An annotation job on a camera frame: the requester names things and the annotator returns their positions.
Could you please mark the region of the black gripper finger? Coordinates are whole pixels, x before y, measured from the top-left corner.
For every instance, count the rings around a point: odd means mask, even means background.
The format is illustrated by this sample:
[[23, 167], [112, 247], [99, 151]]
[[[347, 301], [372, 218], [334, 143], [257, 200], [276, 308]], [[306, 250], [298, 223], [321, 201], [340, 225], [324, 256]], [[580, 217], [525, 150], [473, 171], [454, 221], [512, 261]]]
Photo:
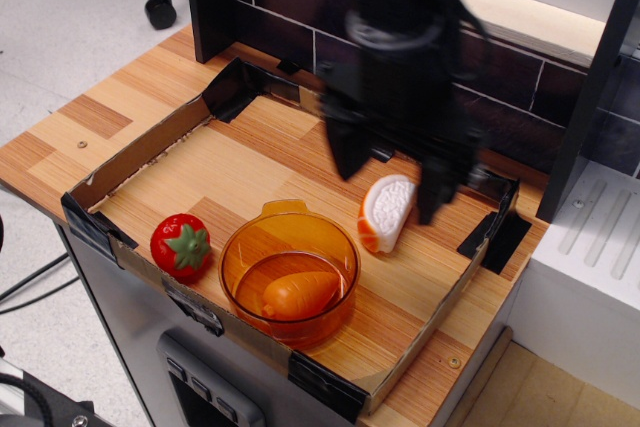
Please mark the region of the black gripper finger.
[[326, 134], [338, 174], [349, 180], [371, 158], [386, 161], [386, 148], [364, 127], [327, 117]]
[[440, 207], [452, 202], [459, 187], [467, 184], [472, 169], [473, 158], [468, 156], [443, 158], [429, 154], [422, 159], [417, 193], [420, 225], [429, 225]]

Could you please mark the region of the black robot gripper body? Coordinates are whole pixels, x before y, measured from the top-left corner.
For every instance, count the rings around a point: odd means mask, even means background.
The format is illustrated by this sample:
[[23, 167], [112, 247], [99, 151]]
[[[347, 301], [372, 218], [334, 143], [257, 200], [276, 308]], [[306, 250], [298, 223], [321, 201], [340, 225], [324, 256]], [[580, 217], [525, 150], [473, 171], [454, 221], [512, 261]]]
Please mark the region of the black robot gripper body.
[[420, 162], [429, 154], [468, 156], [474, 166], [485, 135], [453, 95], [454, 83], [472, 77], [457, 66], [459, 18], [437, 16], [416, 29], [392, 32], [352, 12], [346, 27], [358, 59], [325, 69], [324, 119], [364, 127], [385, 148]]

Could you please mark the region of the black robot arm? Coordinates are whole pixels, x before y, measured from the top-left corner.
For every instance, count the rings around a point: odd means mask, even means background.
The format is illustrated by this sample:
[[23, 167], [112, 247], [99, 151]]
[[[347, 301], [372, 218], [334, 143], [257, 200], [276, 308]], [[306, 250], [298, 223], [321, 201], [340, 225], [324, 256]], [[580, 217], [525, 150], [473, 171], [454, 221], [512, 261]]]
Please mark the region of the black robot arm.
[[379, 150], [421, 166], [419, 222], [431, 223], [469, 182], [485, 135], [454, 98], [464, 72], [461, 26], [482, 23], [461, 0], [358, 0], [345, 17], [354, 65], [324, 70], [321, 109], [339, 175], [349, 179]]

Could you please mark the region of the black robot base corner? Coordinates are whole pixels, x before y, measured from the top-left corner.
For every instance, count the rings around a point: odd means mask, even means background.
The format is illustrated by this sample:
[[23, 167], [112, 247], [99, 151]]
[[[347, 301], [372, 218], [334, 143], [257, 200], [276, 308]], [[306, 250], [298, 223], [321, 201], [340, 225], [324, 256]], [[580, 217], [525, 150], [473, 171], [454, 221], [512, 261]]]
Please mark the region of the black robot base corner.
[[92, 401], [75, 401], [4, 359], [1, 350], [2, 426], [110, 426]]

